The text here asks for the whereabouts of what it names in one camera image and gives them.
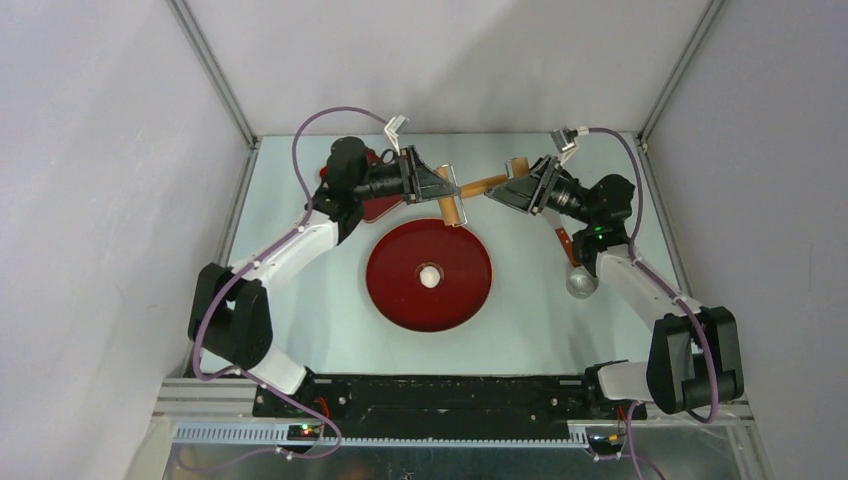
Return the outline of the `wooden dough roller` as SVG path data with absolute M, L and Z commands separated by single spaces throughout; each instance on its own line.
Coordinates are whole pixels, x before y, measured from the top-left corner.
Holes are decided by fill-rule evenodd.
M 467 223 L 467 216 L 460 205 L 462 200 L 483 195 L 487 190 L 501 185 L 507 180 L 519 178 L 528 173 L 528 159 L 526 157 L 516 157 L 506 163 L 506 172 L 504 174 L 483 178 L 460 186 L 457 193 L 438 200 L 444 225 L 448 227 L 459 227 Z

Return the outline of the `round red plate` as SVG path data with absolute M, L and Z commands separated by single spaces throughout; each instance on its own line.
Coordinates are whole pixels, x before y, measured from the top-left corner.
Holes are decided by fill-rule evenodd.
M 436 333 L 469 321 L 485 304 L 493 266 L 482 241 L 464 227 L 418 219 L 386 233 L 366 265 L 366 289 L 393 324 Z

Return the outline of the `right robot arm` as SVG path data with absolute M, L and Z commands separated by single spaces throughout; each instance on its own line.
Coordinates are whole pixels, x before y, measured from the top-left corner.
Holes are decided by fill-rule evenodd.
M 707 307 L 674 289 L 640 255 L 625 222 L 636 186 L 619 174 L 585 187 L 554 156 L 539 159 L 522 176 L 487 188 L 485 196 L 517 211 L 551 211 L 584 223 L 572 252 L 588 276 L 615 290 L 651 331 L 647 360 L 596 366 L 597 381 L 581 392 L 585 411 L 606 418 L 622 400 L 653 403 L 666 414 L 708 408 L 741 398 L 744 373 L 734 315 Z

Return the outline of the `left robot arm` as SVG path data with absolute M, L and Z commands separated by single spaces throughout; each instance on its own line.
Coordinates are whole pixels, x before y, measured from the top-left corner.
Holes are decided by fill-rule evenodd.
M 270 293 L 309 263 L 340 245 L 363 219 L 368 200 L 398 196 L 408 205 L 454 199 L 460 188 L 451 165 L 432 168 L 414 146 L 401 148 L 387 163 L 371 163 L 362 139 L 342 137 L 330 147 L 325 173 L 308 196 L 304 215 L 280 239 L 232 266 L 210 263 L 198 275 L 187 336 L 191 363 L 203 378 L 201 356 L 212 353 L 267 390 L 292 416 L 316 403 L 304 380 L 309 369 L 273 343 Z

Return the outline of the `white dough ball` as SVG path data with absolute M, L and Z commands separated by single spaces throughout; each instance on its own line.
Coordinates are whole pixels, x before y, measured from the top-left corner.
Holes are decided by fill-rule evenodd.
M 435 264 L 425 264 L 419 271 L 419 281 L 427 289 L 436 288 L 442 281 L 442 271 Z

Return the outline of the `rectangular red tray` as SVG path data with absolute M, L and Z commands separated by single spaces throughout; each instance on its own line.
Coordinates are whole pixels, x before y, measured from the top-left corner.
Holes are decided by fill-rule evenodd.
M 332 152 L 319 170 L 317 205 L 373 223 L 403 201 L 397 159 L 365 147 L 353 154 Z

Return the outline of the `small metal cup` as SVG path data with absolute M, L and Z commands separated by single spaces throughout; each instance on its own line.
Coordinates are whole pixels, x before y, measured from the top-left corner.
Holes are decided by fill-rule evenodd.
M 597 279 L 584 267 L 572 267 L 567 274 L 566 289 L 576 299 L 587 299 L 598 287 Z

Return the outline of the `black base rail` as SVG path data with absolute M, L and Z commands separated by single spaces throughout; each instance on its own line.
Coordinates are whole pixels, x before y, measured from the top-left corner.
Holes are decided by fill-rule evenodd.
M 256 391 L 259 418 L 328 415 L 354 440 L 569 440 L 579 421 L 622 424 L 627 400 L 602 396 L 588 375 L 451 376 L 310 374 L 288 401 Z

